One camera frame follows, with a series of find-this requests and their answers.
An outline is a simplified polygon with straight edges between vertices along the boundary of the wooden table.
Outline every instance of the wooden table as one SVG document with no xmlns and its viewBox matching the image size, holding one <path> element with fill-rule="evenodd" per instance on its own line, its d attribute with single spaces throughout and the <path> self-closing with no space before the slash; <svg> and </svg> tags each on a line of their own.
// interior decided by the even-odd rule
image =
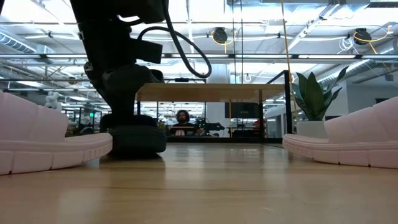
<svg viewBox="0 0 398 224">
<path fill-rule="evenodd" d="M 0 176 L 1 224 L 394 224 L 398 170 L 260 144 L 169 144 L 157 160 Z"/>
<path fill-rule="evenodd" d="M 147 83 L 137 101 L 263 102 L 285 90 L 281 84 Z"/>
</svg>

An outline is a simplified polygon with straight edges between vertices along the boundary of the ceiling duct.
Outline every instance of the ceiling duct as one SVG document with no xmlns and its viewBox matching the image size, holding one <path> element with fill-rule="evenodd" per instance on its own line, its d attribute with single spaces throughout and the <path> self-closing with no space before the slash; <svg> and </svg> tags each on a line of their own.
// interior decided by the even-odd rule
<svg viewBox="0 0 398 224">
<path fill-rule="evenodd" d="M 0 29 L 0 44 L 4 44 L 16 51 L 23 54 L 54 54 L 55 51 L 46 45 L 33 44 L 26 40 L 22 40 L 15 34 L 12 34 L 5 29 Z M 48 58 L 36 59 L 38 62 L 44 62 L 46 64 L 53 63 Z"/>
<path fill-rule="evenodd" d="M 29 47 L 28 45 L 8 36 L 7 34 L 4 34 L 3 32 L 0 32 L 0 43 L 25 54 L 36 53 L 36 49 Z"/>
<path fill-rule="evenodd" d="M 398 38 L 395 38 L 394 40 L 388 41 L 385 44 L 380 45 L 379 47 L 376 48 L 376 50 L 379 52 L 380 55 L 398 54 Z M 351 65 L 349 65 L 349 68 L 347 69 L 345 78 L 353 77 L 359 73 L 363 73 L 369 70 L 369 68 L 374 68 L 376 66 L 378 66 L 376 61 L 370 59 L 352 63 Z M 347 65 L 339 65 L 327 71 L 326 73 L 317 76 L 317 80 L 324 85 L 329 85 L 337 79 L 338 74 L 345 67 L 347 67 Z"/>
</svg>

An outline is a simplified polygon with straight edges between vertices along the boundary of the black cable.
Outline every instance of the black cable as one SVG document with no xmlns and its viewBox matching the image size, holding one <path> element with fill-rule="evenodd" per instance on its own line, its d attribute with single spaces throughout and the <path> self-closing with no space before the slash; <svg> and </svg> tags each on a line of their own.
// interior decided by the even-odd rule
<svg viewBox="0 0 398 224">
<path fill-rule="evenodd" d="M 137 37 L 137 40 L 142 40 L 142 37 L 144 36 L 144 34 L 149 31 L 152 31 L 152 30 L 162 30 L 162 31 L 169 32 L 170 34 L 172 33 L 172 31 L 166 27 L 159 27 L 159 26 L 148 27 L 148 28 L 144 29 L 143 31 L 141 31 L 141 33 Z M 181 39 L 185 40 L 188 44 L 190 44 L 203 57 L 203 59 L 205 60 L 205 62 L 207 64 L 209 71 L 206 75 L 202 75 L 202 74 L 198 73 L 197 71 L 195 71 L 189 64 L 189 61 L 188 61 L 187 57 L 185 56 L 185 53 L 182 52 L 182 54 L 180 54 L 180 56 L 185 64 L 185 66 L 187 67 L 187 69 L 198 78 L 208 78 L 211 75 L 211 64 L 210 64 L 210 61 L 207 59 L 205 53 L 203 53 L 200 50 L 200 48 L 198 46 L 196 46 L 196 44 L 194 44 L 188 37 L 185 37 L 184 35 L 182 35 L 181 33 L 177 32 L 177 31 L 174 31 L 174 33 L 176 36 L 179 36 Z"/>
<path fill-rule="evenodd" d="M 127 25 L 127 26 L 135 26 L 135 25 L 138 25 L 138 24 L 141 24 L 142 23 L 142 20 L 141 19 L 137 19 L 137 20 L 135 20 L 135 21 L 131 21 L 131 22 L 123 22 L 125 25 Z"/>
<path fill-rule="evenodd" d="M 188 69 L 192 74 L 194 74 L 194 76 L 196 76 L 196 77 L 198 77 L 198 78 L 208 78 L 208 77 L 211 75 L 211 64 L 210 64 L 209 60 L 207 59 L 206 55 L 205 55 L 205 54 L 204 54 L 192 41 L 190 41 L 190 40 L 189 40 L 188 38 L 186 38 L 184 35 L 179 34 L 178 32 L 176 32 L 176 31 L 174 30 L 173 24 L 172 24 L 172 20 L 171 20 L 171 18 L 170 18 L 169 10 L 168 10 L 168 8 L 169 8 L 169 6 L 168 6 L 168 1 L 167 1 L 167 0 L 163 0 L 163 1 L 162 1 L 162 4 L 163 4 L 163 13 L 164 13 L 164 16 L 165 16 L 165 18 L 166 18 L 166 24 L 167 24 L 167 27 L 169 28 L 167 31 L 170 32 L 170 35 L 171 35 L 171 37 L 172 37 L 172 39 L 173 39 L 173 42 L 174 42 L 174 45 L 175 45 L 175 47 L 177 48 L 177 51 L 178 51 L 178 53 L 180 54 L 181 59 L 182 59 L 182 61 L 184 62 L 185 66 L 187 67 L 187 69 Z M 207 66 L 208 66 L 208 72 L 207 72 L 207 74 L 202 75 L 202 74 L 198 73 L 197 71 L 195 71 L 195 69 L 193 69 L 193 68 L 191 67 L 191 65 L 189 64 L 189 61 L 188 61 L 187 57 L 185 56 L 185 53 L 184 53 L 184 51 L 183 51 L 183 49 L 182 49 L 182 47 L 181 47 L 180 42 L 179 42 L 178 39 L 177 39 L 177 36 L 179 36 L 179 37 L 181 37 L 183 40 L 187 41 L 187 42 L 188 42 L 188 43 L 189 43 L 189 44 L 190 44 L 202 57 L 203 57 L 203 59 L 205 60 Z"/>
</svg>

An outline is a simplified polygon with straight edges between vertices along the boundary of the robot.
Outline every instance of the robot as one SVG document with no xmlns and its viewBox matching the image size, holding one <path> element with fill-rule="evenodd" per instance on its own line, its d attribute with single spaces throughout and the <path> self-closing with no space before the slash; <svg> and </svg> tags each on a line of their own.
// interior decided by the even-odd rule
<svg viewBox="0 0 398 224">
<path fill-rule="evenodd" d="M 136 64 L 137 59 L 160 63 L 162 46 L 142 40 L 151 30 L 170 32 L 173 42 L 189 71 L 199 78 L 211 74 L 205 54 L 184 35 L 175 32 L 170 20 L 169 0 L 71 0 L 79 27 L 79 36 L 88 57 L 85 73 L 91 84 L 111 107 L 107 116 L 109 133 L 113 135 L 113 151 L 134 150 L 163 152 L 167 137 L 151 117 L 134 115 L 137 91 L 145 83 L 164 82 L 163 73 Z M 124 22 L 119 17 L 137 16 Z M 131 26 L 166 21 L 167 27 L 149 27 L 137 39 L 130 37 Z M 201 54 L 208 73 L 200 74 L 189 64 L 177 36 L 191 44 Z"/>
</svg>

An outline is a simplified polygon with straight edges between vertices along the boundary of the wooden floor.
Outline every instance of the wooden floor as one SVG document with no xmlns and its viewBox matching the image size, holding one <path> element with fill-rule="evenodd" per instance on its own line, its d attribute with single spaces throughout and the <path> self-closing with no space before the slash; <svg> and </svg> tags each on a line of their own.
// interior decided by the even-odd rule
<svg viewBox="0 0 398 224">
<path fill-rule="evenodd" d="M 161 156 L 0 176 L 0 223 L 398 223 L 398 170 L 260 145 L 169 144 Z"/>
</svg>

